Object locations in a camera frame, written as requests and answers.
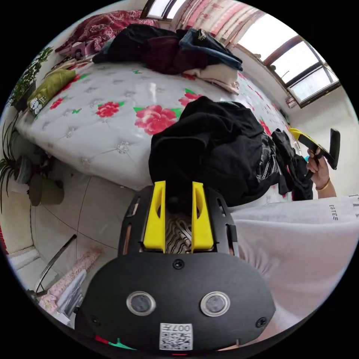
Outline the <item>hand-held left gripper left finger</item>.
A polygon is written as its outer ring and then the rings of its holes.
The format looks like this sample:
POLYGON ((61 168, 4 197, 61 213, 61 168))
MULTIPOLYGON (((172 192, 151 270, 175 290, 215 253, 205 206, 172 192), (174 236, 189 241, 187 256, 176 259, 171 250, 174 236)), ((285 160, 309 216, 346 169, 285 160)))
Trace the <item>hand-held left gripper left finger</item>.
POLYGON ((166 182, 155 182, 148 211, 143 245, 147 251, 164 252, 166 246, 166 182))

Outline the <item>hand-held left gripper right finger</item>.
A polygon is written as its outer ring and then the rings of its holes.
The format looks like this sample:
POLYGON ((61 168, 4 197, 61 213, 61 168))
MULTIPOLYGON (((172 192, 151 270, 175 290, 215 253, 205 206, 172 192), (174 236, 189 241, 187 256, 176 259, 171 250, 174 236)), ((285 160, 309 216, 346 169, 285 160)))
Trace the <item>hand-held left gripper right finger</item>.
POLYGON ((210 251, 214 246, 204 186, 192 182, 191 250, 210 251))

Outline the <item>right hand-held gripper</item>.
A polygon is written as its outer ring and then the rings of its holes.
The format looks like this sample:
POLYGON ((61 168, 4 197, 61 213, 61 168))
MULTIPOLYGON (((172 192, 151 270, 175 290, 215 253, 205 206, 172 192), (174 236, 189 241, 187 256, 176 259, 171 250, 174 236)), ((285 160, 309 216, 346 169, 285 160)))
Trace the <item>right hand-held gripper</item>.
POLYGON ((324 157, 333 170, 337 169, 337 134, 330 134, 330 148, 329 151, 327 151, 302 131, 296 128, 290 128, 289 131, 296 141, 314 153, 316 163, 319 163, 319 159, 324 157))

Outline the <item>person's right hand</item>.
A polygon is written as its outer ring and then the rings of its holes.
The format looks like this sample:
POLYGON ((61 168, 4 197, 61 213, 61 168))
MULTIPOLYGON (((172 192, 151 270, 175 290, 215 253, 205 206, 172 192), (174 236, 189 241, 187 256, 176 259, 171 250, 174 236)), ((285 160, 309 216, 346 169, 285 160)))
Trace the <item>person's right hand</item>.
POLYGON ((311 149, 307 150, 309 155, 307 161, 307 169, 312 174, 311 179, 316 187, 316 190, 323 190, 330 182, 329 169, 324 156, 318 148, 316 152, 311 149))

